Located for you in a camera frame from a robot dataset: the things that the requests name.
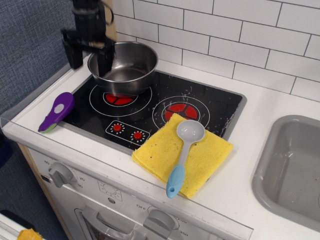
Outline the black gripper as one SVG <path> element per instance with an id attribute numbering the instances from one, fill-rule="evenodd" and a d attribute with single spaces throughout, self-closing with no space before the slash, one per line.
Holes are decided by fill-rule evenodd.
<path id="1" fill-rule="evenodd" d="M 74 15 L 75 29 L 63 28 L 63 46 L 72 69 L 83 65 L 83 51 L 97 54 L 98 75 L 104 77 L 111 71 L 115 58 L 115 42 L 106 36 L 106 19 L 101 13 Z M 90 46 L 91 43 L 103 44 L 98 47 Z"/>

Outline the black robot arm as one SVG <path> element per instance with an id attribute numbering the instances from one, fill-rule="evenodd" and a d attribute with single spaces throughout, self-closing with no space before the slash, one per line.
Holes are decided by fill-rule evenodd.
<path id="1" fill-rule="evenodd" d="M 115 41 L 106 35 L 106 26 L 114 22 L 112 8 L 101 0 L 74 0 L 72 13 L 75 30 L 62 29 L 64 50 L 72 69 L 83 65 L 83 52 L 97 57 L 98 74 L 112 69 Z"/>

